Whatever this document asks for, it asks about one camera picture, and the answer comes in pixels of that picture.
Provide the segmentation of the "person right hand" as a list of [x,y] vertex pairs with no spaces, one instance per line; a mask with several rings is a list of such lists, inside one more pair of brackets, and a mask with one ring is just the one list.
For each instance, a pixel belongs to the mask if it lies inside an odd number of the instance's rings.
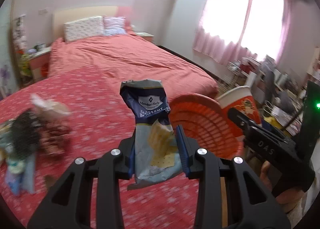
[[[265,184],[268,189],[272,189],[272,184],[267,176],[267,172],[271,164],[265,161],[260,170],[260,180]],[[304,192],[299,188],[291,188],[276,197],[279,204],[292,204],[300,200],[304,196]]]

